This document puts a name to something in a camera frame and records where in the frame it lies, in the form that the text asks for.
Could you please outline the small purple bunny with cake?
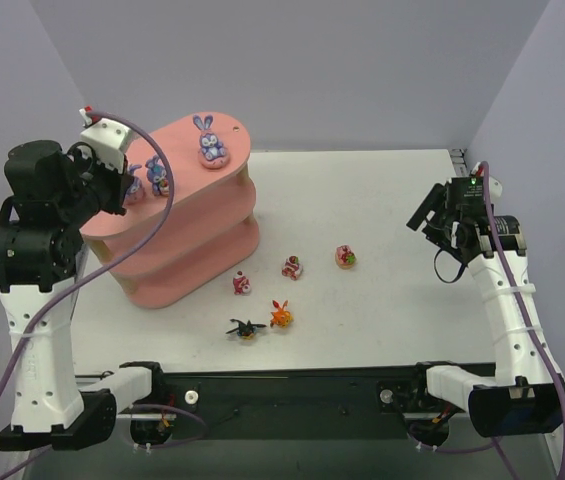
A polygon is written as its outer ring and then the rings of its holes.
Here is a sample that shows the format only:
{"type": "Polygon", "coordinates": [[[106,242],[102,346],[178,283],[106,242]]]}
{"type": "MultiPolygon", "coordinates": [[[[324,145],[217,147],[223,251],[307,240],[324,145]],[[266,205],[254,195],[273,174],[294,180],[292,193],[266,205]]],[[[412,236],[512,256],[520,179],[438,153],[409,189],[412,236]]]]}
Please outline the small purple bunny with cake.
{"type": "Polygon", "coordinates": [[[168,196],[170,185],[167,172],[158,155],[154,155],[145,162],[146,177],[150,183],[154,196],[168,196]]]}

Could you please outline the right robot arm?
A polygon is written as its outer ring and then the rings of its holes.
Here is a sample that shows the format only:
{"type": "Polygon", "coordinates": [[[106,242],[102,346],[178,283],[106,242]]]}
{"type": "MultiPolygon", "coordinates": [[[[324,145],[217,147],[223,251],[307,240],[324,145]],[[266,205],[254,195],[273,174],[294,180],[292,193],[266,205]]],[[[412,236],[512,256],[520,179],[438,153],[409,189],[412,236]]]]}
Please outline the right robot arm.
{"type": "Polygon", "coordinates": [[[451,363],[432,363],[424,388],[467,412],[482,437],[548,434],[563,423],[559,369],[546,343],[528,278],[527,244],[519,221],[497,216],[480,177],[435,184],[407,223],[456,259],[476,282],[495,351],[491,378],[451,363]]]}

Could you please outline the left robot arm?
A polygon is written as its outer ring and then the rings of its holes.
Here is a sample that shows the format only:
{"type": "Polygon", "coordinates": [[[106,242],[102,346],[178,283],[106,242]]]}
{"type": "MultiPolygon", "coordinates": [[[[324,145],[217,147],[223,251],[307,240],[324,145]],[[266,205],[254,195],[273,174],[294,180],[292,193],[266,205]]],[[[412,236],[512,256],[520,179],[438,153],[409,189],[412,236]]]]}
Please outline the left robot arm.
{"type": "Polygon", "coordinates": [[[119,412],[158,390],[156,362],[123,364],[85,390],[74,373],[71,322],[84,275],[81,228],[100,212],[122,215],[133,177],[123,147],[53,140],[19,145],[4,174],[0,301],[12,357],[14,410],[1,452],[81,450],[106,441],[119,412]]]}

